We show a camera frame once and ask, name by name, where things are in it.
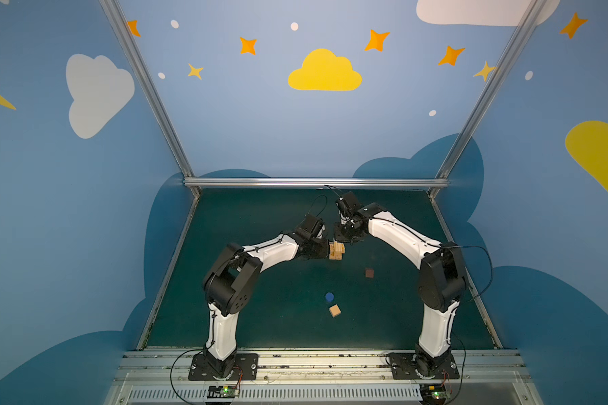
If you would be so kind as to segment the small wood cube front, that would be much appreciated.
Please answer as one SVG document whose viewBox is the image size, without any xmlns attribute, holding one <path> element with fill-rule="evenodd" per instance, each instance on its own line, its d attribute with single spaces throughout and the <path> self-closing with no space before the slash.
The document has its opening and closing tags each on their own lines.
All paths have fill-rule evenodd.
<svg viewBox="0 0 608 405">
<path fill-rule="evenodd" d="M 341 310 L 338 305 L 333 305 L 329 308 L 329 313 L 331 314 L 332 317 L 337 317 L 338 315 L 341 314 Z"/>
</svg>

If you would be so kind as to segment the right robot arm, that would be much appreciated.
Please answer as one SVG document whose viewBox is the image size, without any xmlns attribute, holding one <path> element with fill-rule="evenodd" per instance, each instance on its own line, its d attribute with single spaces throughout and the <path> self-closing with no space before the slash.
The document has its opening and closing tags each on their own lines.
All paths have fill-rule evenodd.
<svg viewBox="0 0 608 405">
<path fill-rule="evenodd" d="M 384 241 L 419 270 L 418 295 L 423 305 L 422 332 L 415 346 L 415 372 L 433 378 L 451 360 L 451 334 L 463 293 L 467 290 L 461 249 L 442 243 L 399 221 L 379 204 L 362 204 L 348 192 L 335 202 L 340 221 L 334 238 L 355 244 L 368 235 Z"/>
</svg>

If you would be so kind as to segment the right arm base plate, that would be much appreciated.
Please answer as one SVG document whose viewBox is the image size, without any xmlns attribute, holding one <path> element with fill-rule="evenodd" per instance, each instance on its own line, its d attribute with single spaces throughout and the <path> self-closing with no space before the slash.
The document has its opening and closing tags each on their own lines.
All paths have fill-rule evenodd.
<svg viewBox="0 0 608 405">
<path fill-rule="evenodd" d="M 437 358 L 426 354 L 390 352 L 386 364 L 395 380 L 459 379 L 459 367 L 454 356 L 446 353 Z"/>
</svg>

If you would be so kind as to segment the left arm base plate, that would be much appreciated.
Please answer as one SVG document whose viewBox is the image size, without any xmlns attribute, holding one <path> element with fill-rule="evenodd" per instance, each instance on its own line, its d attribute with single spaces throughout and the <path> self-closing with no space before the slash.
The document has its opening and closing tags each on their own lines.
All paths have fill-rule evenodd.
<svg viewBox="0 0 608 405">
<path fill-rule="evenodd" d="M 255 381 L 258 355 L 233 352 L 224 360 L 210 352 L 193 357 L 187 378 L 189 381 Z"/>
</svg>

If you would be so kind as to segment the wide wood block front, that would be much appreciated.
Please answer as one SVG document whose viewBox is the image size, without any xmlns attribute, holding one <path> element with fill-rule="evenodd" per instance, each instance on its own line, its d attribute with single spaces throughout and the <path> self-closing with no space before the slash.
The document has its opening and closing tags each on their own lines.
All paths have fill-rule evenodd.
<svg viewBox="0 0 608 405">
<path fill-rule="evenodd" d="M 329 254 L 331 256 L 342 256 L 345 252 L 346 248 L 343 243 L 333 241 L 329 244 Z"/>
</svg>

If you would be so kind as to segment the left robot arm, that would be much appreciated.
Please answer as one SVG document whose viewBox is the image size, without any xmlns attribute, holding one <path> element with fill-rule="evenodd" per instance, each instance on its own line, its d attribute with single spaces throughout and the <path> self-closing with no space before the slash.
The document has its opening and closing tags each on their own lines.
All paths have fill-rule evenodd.
<svg viewBox="0 0 608 405">
<path fill-rule="evenodd" d="M 238 315 L 253 296 L 260 274 L 297 258 L 325 259 L 330 242 L 323 236 L 281 233 L 270 241 L 250 246 L 230 243 L 203 282 L 209 310 L 209 336 L 203 350 L 214 378 L 232 373 L 237 353 Z"/>
</svg>

